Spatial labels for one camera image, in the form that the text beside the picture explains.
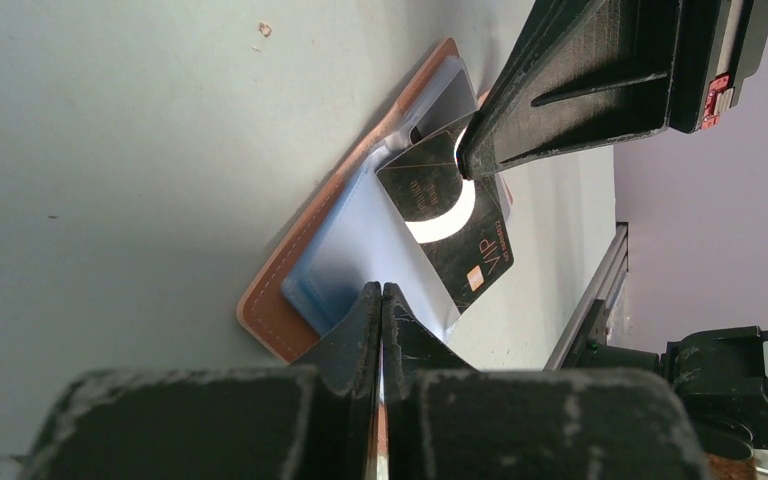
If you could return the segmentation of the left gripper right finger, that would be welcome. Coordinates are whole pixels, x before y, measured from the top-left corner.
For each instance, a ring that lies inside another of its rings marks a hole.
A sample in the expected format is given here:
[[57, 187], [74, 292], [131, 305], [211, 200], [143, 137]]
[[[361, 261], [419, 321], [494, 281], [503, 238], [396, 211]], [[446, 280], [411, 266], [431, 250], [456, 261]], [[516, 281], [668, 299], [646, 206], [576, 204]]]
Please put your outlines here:
[[382, 293], [393, 479], [708, 479], [680, 400], [632, 369], [479, 371]]

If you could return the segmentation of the dark grey credit card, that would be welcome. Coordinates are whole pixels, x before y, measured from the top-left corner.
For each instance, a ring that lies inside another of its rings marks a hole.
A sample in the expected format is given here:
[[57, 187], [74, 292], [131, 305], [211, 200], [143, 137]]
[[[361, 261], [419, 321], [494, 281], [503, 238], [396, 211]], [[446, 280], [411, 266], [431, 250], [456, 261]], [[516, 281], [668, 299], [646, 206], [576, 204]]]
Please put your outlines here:
[[468, 73], [462, 67], [438, 72], [424, 92], [416, 121], [411, 121], [411, 145], [477, 109]]

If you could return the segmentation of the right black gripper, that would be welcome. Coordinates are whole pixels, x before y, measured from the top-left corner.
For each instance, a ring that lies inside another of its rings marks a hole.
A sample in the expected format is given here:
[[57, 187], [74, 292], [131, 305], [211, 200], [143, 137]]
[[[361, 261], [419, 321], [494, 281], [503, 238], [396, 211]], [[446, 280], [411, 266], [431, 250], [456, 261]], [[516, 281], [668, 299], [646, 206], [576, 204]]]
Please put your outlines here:
[[768, 0], [536, 1], [459, 142], [461, 173], [483, 178], [668, 123], [712, 128], [767, 39]]

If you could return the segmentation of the brown leather card holder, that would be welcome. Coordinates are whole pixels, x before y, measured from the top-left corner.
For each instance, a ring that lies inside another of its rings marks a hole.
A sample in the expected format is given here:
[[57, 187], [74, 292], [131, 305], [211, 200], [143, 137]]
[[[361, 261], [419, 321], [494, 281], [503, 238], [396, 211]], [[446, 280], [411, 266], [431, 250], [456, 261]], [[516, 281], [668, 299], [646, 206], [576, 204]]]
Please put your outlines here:
[[[464, 313], [379, 182], [376, 171], [412, 145], [432, 79], [462, 67], [453, 39], [428, 55], [382, 120], [322, 184], [243, 294], [239, 323], [278, 358], [292, 362], [347, 315], [364, 285], [399, 285], [419, 320], [447, 339]], [[497, 179], [507, 222], [512, 198]]]

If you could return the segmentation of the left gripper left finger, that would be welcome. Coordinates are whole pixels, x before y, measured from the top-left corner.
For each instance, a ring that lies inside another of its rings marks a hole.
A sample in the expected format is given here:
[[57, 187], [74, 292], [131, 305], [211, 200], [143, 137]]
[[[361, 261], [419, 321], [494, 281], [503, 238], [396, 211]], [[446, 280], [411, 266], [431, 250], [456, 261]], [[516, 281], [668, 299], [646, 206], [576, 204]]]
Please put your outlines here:
[[110, 369], [74, 379], [24, 479], [368, 479], [376, 473], [382, 288], [285, 367]]

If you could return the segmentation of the black VIP credit card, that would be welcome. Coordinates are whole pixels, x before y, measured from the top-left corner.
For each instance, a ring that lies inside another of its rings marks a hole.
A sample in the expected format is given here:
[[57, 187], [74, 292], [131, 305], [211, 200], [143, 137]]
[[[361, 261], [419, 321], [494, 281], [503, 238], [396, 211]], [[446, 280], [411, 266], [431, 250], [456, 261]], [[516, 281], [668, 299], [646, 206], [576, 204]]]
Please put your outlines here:
[[497, 179], [470, 180], [460, 170], [457, 148], [470, 120], [435, 131], [376, 171], [461, 313], [514, 265]]

